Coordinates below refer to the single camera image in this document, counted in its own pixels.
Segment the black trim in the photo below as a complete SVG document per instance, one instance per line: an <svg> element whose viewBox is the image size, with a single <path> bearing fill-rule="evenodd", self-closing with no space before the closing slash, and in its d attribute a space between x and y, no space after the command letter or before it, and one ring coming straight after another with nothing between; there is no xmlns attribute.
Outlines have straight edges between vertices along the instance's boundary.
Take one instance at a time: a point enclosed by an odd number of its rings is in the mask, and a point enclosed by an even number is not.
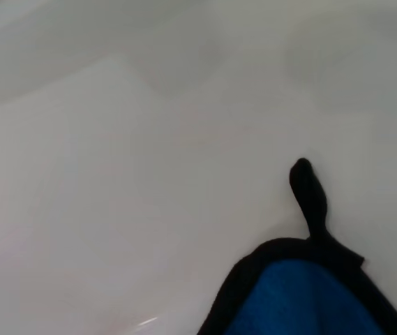
<svg viewBox="0 0 397 335"><path fill-rule="evenodd" d="M223 335L263 270L280 260L307 260L328 269L388 335L397 334L397 311L361 270L364 258L336 241L325 225L327 198L313 167L300 158L290 170L290 186L307 220L310 238L273 239L240 260L223 283L198 335Z"/></svg>

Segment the white surface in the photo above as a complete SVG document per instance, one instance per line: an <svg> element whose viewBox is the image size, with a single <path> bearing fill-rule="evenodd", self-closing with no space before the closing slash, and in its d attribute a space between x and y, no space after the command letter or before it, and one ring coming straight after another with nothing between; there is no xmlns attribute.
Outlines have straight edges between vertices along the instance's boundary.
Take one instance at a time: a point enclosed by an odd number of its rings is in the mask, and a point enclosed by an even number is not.
<svg viewBox="0 0 397 335"><path fill-rule="evenodd" d="M0 334L194 334L300 156L397 307L397 0L10 1Z"/></svg>

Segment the glossy white surface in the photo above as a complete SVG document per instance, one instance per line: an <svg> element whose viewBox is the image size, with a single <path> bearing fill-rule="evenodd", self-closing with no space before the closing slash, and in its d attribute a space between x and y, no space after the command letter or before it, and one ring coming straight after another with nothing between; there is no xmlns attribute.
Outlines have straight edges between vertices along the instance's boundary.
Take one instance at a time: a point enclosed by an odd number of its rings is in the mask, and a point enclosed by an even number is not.
<svg viewBox="0 0 397 335"><path fill-rule="evenodd" d="M300 156L397 307L397 0L0 2L0 334L195 334Z"/></svg>

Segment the blue fabric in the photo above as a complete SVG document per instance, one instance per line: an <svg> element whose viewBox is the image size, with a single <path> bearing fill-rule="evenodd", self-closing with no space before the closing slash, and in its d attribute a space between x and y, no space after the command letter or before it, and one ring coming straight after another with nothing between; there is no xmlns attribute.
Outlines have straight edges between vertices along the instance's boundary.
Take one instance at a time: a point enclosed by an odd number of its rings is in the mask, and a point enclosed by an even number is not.
<svg viewBox="0 0 397 335"><path fill-rule="evenodd" d="M269 265L225 335L383 335L361 302L325 268Z"/></svg>

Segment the black fabric edge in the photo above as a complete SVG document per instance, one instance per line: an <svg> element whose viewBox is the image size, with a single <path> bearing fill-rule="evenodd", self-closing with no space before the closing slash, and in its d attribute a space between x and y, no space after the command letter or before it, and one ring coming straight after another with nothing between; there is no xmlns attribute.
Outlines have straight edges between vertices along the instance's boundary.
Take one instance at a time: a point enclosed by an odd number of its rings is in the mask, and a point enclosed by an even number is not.
<svg viewBox="0 0 397 335"><path fill-rule="evenodd" d="M298 259L328 269L364 305L385 334L397 334L397 311L348 254L303 239L273 239L232 268L197 335L223 335L272 262Z"/></svg>

